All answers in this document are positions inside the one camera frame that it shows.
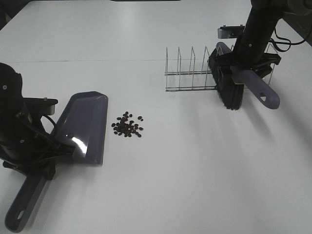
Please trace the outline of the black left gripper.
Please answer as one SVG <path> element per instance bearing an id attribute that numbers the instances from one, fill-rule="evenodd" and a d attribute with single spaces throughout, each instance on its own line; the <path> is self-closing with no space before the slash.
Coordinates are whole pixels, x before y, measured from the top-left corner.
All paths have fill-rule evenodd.
<path id="1" fill-rule="evenodd" d="M 52 180 L 56 173 L 55 162 L 71 161 L 74 146 L 61 143 L 44 130 L 26 128 L 26 135 L 18 137 L 13 133 L 0 134 L 0 158 L 3 167 L 24 175 L 33 168 L 44 168 L 46 180 Z"/>

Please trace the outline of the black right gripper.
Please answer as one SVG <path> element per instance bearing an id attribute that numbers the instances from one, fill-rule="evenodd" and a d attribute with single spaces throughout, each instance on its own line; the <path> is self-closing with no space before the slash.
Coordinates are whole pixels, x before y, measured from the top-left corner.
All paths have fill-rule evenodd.
<path id="1" fill-rule="evenodd" d="M 278 65 L 281 57 L 278 54 L 265 53 L 264 49 L 240 47 L 241 40 L 230 49 L 225 43 L 218 42 L 212 52 L 212 73 L 218 68 L 228 69 L 230 66 L 251 69 L 261 78 L 272 71 L 271 64 Z"/>

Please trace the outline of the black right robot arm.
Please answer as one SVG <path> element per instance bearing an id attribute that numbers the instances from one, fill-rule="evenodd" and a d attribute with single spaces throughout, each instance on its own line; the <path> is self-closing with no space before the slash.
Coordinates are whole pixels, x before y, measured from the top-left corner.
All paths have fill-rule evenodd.
<path id="1" fill-rule="evenodd" d="M 253 0 L 245 25 L 226 26 L 218 29 L 219 39 L 235 39 L 233 49 L 218 44 L 209 57 L 212 72 L 229 71 L 231 66 L 251 69 L 261 78 L 271 71 L 271 64 L 281 61 L 277 54 L 266 53 L 268 43 L 278 50 L 278 44 L 292 45 L 285 39 L 272 40 L 276 25 L 285 14 L 305 16 L 312 12 L 310 0 Z"/>

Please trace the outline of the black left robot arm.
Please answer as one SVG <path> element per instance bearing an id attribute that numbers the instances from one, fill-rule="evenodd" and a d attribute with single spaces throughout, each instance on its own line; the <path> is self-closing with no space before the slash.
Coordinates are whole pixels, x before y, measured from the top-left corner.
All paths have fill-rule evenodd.
<path id="1" fill-rule="evenodd" d="M 0 158 L 3 166 L 26 176 L 39 171 L 47 180 L 56 162 L 69 159 L 74 147 L 56 139 L 57 124 L 51 119 L 56 99 L 23 97 L 22 75 L 0 65 Z"/>

